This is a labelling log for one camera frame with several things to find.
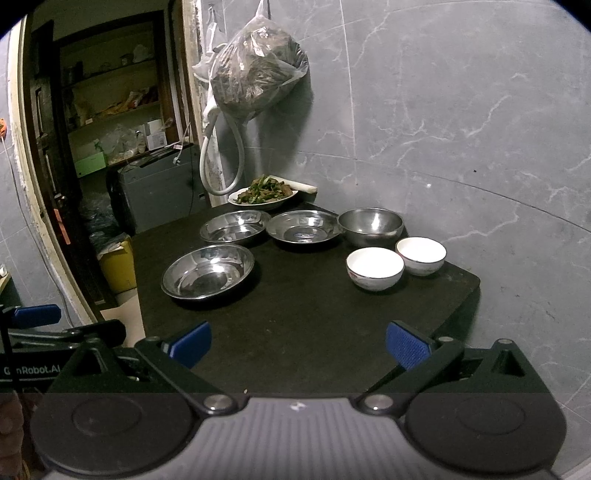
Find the steel plate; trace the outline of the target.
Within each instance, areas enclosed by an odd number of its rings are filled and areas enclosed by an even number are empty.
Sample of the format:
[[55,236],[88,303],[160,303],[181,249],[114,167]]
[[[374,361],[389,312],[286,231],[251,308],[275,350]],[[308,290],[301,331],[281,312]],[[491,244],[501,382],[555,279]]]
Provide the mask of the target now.
[[274,240],[291,244],[320,244],[337,238],[342,229],[335,214],[320,210],[292,210],[274,216],[266,223]]
[[200,227],[200,238],[207,243],[245,243],[266,232],[271,216],[259,210],[238,210],[218,215]]
[[209,245],[172,262],[161,277],[162,291],[177,300],[204,300],[238,286],[256,260],[236,244]]

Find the white ceramic bowl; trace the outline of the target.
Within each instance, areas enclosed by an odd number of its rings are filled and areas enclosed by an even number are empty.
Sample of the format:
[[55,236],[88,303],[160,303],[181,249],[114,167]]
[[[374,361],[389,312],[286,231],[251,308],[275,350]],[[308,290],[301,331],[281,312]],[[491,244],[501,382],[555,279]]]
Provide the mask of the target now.
[[367,247],[353,251],[346,257],[349,278],[363,290],[380,292],[398,283],[405,263],[393,250]]
[[446,247],[426,237],[401,239],[396,244],[396,252],[403,258],[406,270],[411,275],[420,277],[436,273],[447,258]]

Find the deep steel bowl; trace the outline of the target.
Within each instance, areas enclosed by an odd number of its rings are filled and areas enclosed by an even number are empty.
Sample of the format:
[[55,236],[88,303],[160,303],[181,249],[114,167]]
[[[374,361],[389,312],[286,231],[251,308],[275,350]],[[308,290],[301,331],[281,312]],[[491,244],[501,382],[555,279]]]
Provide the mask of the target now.
[[403,219],[384,208],[353,209],[338,217],[338,224],[346,240],[353,246],[391,248],[401,238]]

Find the yellow bin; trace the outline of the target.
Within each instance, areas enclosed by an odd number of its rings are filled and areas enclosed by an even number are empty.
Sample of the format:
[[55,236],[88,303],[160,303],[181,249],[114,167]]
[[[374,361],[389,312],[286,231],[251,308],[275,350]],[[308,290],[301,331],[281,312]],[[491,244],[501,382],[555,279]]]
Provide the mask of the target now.
[[136,287],[133,252],[130,238],[111,243],[97,255],[104,278],[114,294]]

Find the green box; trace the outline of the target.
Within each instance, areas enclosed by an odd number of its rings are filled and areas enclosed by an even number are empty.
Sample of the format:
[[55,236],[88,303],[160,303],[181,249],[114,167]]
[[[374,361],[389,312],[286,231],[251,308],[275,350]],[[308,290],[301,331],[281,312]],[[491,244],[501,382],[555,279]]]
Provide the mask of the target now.
[[97,152],[90,156],[77,160],[74,163],[76,175],[82,178],[86,175],[95,173],[106,167],[106,157],[103,152]]

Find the dark grey cabinet box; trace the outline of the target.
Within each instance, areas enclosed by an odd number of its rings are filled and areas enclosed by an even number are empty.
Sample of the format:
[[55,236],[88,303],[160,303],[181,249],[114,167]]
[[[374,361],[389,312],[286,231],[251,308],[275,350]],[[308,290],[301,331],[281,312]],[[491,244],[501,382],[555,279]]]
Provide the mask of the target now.
[[189,143],[181,150],[166,148],[119,170],[119,185],[134,234],[209,207],[198,160],[197,146]]

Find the white plate of stir-fry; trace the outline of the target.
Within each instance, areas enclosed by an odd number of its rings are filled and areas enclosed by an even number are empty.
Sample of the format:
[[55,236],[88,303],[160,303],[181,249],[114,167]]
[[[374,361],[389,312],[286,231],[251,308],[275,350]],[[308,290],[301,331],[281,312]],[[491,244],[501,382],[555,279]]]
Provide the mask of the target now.
[[297,190],[270,175],[260,176],[249,187],[231,193],[228,201],[233,205],[264,206],[290,199]]

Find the wooden storage shelf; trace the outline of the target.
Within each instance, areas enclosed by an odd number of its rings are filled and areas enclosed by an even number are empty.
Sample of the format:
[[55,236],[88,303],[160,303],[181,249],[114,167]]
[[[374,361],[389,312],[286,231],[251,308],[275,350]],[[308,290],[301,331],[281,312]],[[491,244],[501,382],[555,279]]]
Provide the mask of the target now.
[[57,41],[73,165],[97,152],[104,153],[105,168],[125,164],[179,140],[167,43],[161,10]]

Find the plastic bag of greens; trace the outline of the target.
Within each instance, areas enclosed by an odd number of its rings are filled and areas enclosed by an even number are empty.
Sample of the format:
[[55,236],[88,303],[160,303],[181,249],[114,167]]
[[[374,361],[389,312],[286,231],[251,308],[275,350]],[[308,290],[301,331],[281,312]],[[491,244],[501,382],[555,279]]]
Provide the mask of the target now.
[[256,14],[229,41],[214,11],[208,11],[204,53],[193,74],[207,87],[205,126],[219,113],[246,122],[283,100],[308,74],[308,56],[270,18],[270,3],[261,1]]

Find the wooden door frame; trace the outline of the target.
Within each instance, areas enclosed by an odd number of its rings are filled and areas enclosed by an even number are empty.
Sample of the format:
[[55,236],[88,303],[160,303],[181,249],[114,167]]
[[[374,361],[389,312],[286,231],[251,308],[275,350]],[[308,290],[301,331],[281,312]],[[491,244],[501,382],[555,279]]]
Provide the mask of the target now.
[[28,79],[31,21],[18,20],[1,37],[1,262],[27,305],[57,303],[66,328],[95,323],[54,230],[51,192],[32,120]]

